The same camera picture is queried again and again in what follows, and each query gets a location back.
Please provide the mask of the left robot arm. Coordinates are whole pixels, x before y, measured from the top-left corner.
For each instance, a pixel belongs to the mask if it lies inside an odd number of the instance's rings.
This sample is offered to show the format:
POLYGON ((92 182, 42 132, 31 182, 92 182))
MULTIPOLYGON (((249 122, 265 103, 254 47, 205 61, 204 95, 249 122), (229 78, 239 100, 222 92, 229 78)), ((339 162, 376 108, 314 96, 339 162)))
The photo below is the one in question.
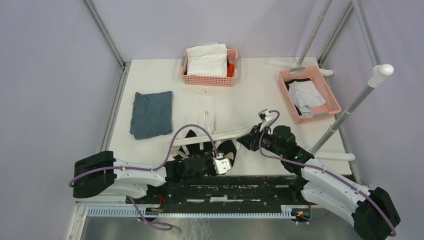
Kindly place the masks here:
POLYGON ((78 160, 74 164, 74 177, 68 185, 77 199, 113 194, 150 204, 158 195, 155 187, 217 174, 210 155, 174 159, 158 167, 123 161, 106 150, 78 160))

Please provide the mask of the white clip hanger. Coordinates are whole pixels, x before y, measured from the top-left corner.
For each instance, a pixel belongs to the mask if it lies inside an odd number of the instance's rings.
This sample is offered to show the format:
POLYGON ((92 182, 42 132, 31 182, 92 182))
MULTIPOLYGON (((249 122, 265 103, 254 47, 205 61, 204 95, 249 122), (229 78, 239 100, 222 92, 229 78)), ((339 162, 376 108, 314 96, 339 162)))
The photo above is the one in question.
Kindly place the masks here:
POLYGON ((231 140, 231 139, 236 139, 238 137, 241 137, 250 131, 250 128, 248 127, 239 127, 239 128, 230 129, 230 130, 213 131, 211 116, 207 110, 203 112, 203 121, 205 123, 208 134, 203 132, 194 137, 176 138, 171 143, 171 146, 173 148, 176 148, 176 147, 182 147, 182 146, 191 145, 191 144, 198 144, 200 146, 200 149, 202 150, 203 149, 202 144, 210 140, 209 136, 211 137, 214 143, 218 144, 226 140, 231 140))

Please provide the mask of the pink basket with white cloth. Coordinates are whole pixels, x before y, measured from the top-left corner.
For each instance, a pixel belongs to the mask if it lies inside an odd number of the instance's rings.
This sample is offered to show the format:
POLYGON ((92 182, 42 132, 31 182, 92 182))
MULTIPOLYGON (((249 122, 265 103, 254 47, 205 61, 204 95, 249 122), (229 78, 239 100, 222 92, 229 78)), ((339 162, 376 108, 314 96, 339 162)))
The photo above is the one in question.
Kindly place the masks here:
POLYGON ((201 75, 187 75, 187 51, 183 53, 183 58, 180 67, 180 76, 186 85, 202 85, 202 86, 217 86, 217 87, 233 87, 238 77, 238 57, 239 52, 236 49, 227 50, 227 61, 234 65, 231 77, 218 77, 218 76, 201 76, 201 75))

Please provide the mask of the black underwear beige waistband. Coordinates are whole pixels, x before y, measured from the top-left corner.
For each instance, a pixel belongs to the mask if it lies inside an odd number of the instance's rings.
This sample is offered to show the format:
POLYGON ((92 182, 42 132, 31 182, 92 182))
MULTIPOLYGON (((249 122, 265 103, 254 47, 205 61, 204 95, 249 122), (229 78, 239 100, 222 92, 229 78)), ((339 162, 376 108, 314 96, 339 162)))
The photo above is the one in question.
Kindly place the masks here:
MULTIPOLYGON (((235 164, 237 155, 237 148, 234 142, 231 139, 227 139, 224 141, 216 141, 214 144, 218 152, 223 153, 225 157, 229 159, 231 166, 233 166, 235 164)), ((208 140, 203 143, 203 149, 200 148, 199 143, 183 145, 180 146, 180 148, 171 155, 175 160, 180 160, 188 158, 191 155, 204 156, 207 152, 210 151, 213 152, 213 147, 211 142, 208 140)))

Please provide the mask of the pink basket with underwear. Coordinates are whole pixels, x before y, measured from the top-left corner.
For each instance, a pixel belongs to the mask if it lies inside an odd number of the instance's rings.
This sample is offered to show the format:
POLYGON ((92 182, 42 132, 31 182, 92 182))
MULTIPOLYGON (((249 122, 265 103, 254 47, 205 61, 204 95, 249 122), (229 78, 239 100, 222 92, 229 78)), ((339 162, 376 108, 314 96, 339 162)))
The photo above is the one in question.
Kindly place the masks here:
POLYGON ((315 65, 281 70, 278 87, 295 124, 328 119, 341 107, 315 65))

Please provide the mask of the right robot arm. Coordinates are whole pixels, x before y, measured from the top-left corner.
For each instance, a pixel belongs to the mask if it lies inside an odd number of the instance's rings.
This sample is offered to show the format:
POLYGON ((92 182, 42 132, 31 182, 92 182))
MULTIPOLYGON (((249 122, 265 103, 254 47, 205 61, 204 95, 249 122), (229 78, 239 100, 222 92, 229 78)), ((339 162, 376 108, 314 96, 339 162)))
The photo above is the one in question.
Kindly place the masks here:
POLYGON ((356 183, 300 147, 290 127, 255 125, 237 142, 250 151, 281 162, 297 176, 289 189, 289 199, 295 204, 307 201, 319 205, 353 226, 363 240, 385 240, 397 235, 400 216, 387 191, 370 189, 356 183))

